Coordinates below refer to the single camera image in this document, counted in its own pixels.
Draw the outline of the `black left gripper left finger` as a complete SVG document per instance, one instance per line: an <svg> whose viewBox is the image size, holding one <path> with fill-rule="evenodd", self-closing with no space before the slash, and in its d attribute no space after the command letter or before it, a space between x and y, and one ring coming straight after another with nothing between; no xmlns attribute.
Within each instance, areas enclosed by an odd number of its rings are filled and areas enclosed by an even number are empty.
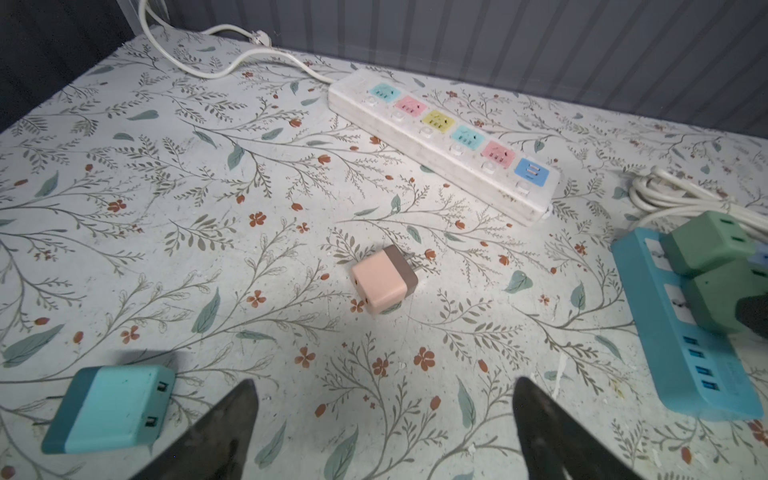
<svg viewBox="0 0 768 480"><path fill-rule="evenodd" d="M258 414L253 380L241 381L135 479L240 479Z"/></svg>

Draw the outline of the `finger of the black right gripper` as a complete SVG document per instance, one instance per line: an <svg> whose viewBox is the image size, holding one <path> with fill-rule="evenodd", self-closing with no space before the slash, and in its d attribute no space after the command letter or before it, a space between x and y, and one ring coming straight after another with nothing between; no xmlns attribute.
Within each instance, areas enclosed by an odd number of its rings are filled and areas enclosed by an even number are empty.
<svg viewBox="0 0 768 480"><path fill-rule="evenodd" d="M768 338L768 294L739 299L735 317L756 335Z"/></svg>

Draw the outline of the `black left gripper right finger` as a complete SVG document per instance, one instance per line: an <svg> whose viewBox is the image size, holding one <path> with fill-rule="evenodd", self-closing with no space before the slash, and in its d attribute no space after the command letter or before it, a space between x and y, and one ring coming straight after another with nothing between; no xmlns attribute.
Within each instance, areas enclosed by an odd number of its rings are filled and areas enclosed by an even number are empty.
<svg viewBox="0 0 768 480"><path fill-rule="evenodd" d="M530 479L639 477L527 377L515 382L512 412Z"/></svg>

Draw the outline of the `green charger plug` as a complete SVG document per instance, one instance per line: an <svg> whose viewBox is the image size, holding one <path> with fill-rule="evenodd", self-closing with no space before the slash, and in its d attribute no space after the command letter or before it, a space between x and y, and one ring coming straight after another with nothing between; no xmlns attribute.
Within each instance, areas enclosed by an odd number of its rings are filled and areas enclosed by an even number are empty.
<svg viewBox="0 0 768 480"><path fill-rule="evenodd" d="M737 220L724 213L706 211L661 237L662 249L672 270L695 277L756 253L751 238Z"/></svg>
<svg viewBox="0 0 768 480"><path fill-rule="evenodd" d="M741 333L747 327L737 320L737 303L767 293L767 269L734 260L684 280L682 291L700 328L723 335Z"/></svg>

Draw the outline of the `teal power strip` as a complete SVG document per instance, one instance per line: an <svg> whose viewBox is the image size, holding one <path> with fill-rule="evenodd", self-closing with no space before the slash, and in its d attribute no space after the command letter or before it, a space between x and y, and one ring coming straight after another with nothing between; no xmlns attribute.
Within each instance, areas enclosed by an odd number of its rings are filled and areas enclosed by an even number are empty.
<svg viewBox="0 0 768 480"><path fill-rule="evenodd" d="M659 399L668 409L701 420L762 418L758 393L730 341L697 325L662 237L638 228L612 246Z"/></svg>

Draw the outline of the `pink charger plug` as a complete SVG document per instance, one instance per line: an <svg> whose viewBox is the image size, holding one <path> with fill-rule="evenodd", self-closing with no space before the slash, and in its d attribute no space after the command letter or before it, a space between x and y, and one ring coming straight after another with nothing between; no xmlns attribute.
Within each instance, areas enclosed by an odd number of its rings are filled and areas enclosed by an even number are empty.
<svg viewBox="0 0 768 480"><path fill-rule="evenodd" d="M351 275L368 311L377 315L401 303L415 291L419 279L396 245L389 245L358 262Z"/></svg>

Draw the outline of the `white multicolour power strip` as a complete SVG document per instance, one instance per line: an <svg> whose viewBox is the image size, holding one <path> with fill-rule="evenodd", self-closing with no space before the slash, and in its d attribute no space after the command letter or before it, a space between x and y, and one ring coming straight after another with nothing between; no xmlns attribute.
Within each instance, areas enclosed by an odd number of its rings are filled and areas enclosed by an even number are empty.
<svg viewBox="0 0 768 480"><path fill-rule="evenodd" d="M557 171L392 80L356 71L329 86L328 105L522 225L531 226L550 211Z"/></svg>

